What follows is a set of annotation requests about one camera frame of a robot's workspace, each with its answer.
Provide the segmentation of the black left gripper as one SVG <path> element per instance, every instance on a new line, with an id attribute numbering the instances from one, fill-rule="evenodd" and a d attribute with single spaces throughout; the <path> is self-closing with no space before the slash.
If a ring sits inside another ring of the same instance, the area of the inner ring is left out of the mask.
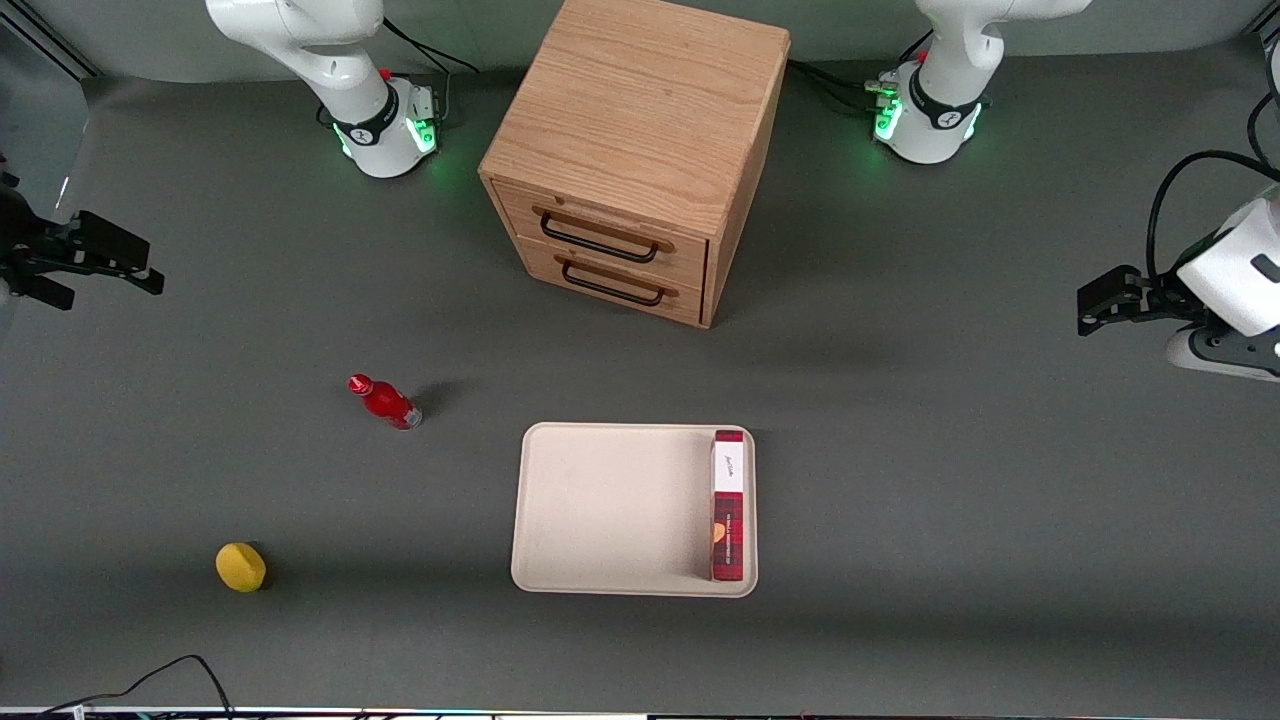
<path id="1" fill-rule="evenodd" d="M 1144 278 L 1132 265 L 1115 266 L 1084 283 L 1076 291 L 1076 334 L 1087 337 L 1102 327 L 1123 322 L 1116 307 L 1143 309 L 1137 322 L 1179 320 L 1199 327 L 1206 323 L 1204 304 L 1190 292 L 1175 272 Z"/>

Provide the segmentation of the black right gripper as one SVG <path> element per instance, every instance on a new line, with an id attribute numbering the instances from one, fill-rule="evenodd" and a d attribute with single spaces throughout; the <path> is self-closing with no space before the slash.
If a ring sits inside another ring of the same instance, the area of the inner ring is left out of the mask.
<path id="1" fill-rule="evenodd" d="M 63 272 L 108 275 L 159 296 L 165 275 L 151 268 L 151 243 L 91 211 L 78 211 L 63 227 L 38 217 L 26 199 L 9 184 L 1 186 L 1 274 L 3 292 L 32 299 L 58 310 L 74 306 L 76 291 L 46 278 L 29 260 L 46 255 L 59 259 Z"/>

